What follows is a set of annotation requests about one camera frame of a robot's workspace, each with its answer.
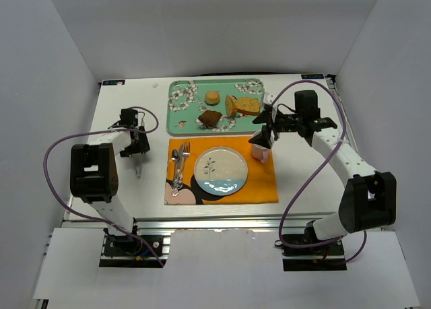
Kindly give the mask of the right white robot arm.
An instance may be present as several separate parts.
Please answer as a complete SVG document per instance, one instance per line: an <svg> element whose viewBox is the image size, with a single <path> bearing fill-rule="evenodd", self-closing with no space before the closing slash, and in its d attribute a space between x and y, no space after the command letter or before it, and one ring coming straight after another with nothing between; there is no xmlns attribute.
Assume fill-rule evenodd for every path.
<svg viewBox="0 0 431 309"><path fill-rule="evenodd" d="M295 108L284 114L265 94L263 110L254 119L262 126L250 143L269 148L280 133L297 133L319 152L338 175L344 192L337 212L312 222L306 230L309 243L319 243L354 232L395 223L397 181L390 172L379 172L342 139L342 131L329 117L321 117L317 93L302 90L294 94Z"/></svg>

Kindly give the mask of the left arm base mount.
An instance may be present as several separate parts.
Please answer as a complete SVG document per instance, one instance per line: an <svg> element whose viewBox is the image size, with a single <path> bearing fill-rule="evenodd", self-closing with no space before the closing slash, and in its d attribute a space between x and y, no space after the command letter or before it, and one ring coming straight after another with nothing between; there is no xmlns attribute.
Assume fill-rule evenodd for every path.
<svg viewBox="0 0 431 309"><path fill-rule="evenodd" d="M170 238L166 234L140 234L152 248L154 253L165 264ZM100 255L99 267L101 268L123 268L123 269L161 269L157 258L148 246L140 240L122 235L115 236L104 228L104 240Z"/></svg>

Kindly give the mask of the large yellow cake slice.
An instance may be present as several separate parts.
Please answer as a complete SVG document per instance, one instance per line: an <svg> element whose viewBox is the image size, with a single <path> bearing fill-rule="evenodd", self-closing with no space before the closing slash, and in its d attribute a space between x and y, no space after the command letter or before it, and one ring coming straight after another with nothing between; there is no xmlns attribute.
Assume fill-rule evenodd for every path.
<svg viewBox="0 0 431 309"><path fill-rule="evenodd" d="M241 114L257 116L260 114L260 101L256 98L241 97L235 101L237 111Z"/></svg>

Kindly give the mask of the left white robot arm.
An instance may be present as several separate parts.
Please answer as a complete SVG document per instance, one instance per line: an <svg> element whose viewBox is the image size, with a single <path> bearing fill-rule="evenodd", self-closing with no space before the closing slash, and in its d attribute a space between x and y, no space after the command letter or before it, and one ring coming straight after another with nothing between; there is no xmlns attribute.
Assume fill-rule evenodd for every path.
<svg viewBox="0 0 431 309"><path fill-rule="evenodd" d="M134 108L122 109L119 121L108 133L71 148L72 195L92 207L101 218L129 233L136 232L136 223L117 195L119 175L115 158L131 158L137 175L141 175L141 159L150 145L139 113Z"/></svg>

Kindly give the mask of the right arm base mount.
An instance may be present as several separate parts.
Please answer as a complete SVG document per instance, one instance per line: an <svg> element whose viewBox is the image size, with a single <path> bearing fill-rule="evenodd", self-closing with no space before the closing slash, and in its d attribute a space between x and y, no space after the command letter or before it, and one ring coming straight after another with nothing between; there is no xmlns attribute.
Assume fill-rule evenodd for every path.
<svg viewBox="0 0 431 309"><path fill-rule="evenodd" d="M344 247L341 240L322 244L313 228L307 223L301 234L279 234L274 247L281 250L285 272L346 271Z"/></svg>

